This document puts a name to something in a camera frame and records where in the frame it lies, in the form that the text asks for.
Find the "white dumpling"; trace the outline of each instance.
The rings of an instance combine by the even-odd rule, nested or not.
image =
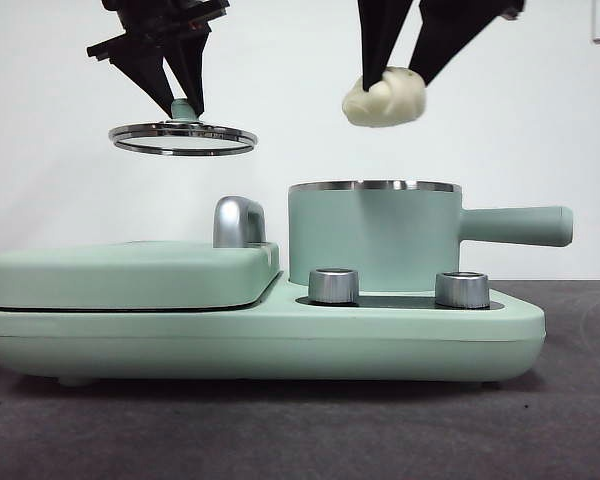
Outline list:
[[[342,111],[353,125],[391,127],[412,122],[424,113],[426,85],[408,68],[387,67],[382,80],[362,89],[362,78],[342,101]]]

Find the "pot rim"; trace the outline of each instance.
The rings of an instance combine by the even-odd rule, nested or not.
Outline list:
[[[460,185],[418,180],[338,180],[299,183],[289,188],[289,193],[311,190],[427,190],[462,193]]]

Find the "metal ring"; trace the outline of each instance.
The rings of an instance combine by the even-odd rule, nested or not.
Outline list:
[[[306,190],[429,190],[433,192],[461,193],[460,185],[442,182],[419,182],[416,180],[343,180],[336,182],[313,182],[294,185],[289,193]]]
[[[151,145],[138,145],[128,143],[126,140],[133,138],[155,137],[192,137],[210,138],[241,143],[241,146],[226,148],[166,148]],[[143,123],[124,125],[109,132],[109,139],[113,144],[124,150],[153,155],[170,156],[223,156],[247,153],[253,150],[258,143],[258,137],[253,133],[235,128],[205,125],[201,122],[167,121],[158,123]]]

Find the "white wall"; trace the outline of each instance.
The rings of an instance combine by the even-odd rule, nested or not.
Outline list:
[[[148,97],[85,47],[120,33],[98,0],[0,0],[0,252],[140,239],[210,241],[215,201],[259,200],[287,254],[286,192],[327,179],[463,185],[466,207],[568,205],[566,249],[467,244],[493,278],[600,278],[600,46],[590,0],[529,0],[429,89],[425,116],[350,126],[359,75],[355,2],[234,0],[206,50],[209,122],[256,132],[251,154],[162,158],[113,148],[110,127],[159,120]],[[412,11],[393,64],[410,56]]]

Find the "mint green pot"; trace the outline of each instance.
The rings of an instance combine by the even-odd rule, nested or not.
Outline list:
[[[457,185],[402,180],[319,182],[289,190],[293,283],[315,268],[358,270],[365,291],[433,290],[459,269],[460,242],[566,246],[566,207],[464,210]]]

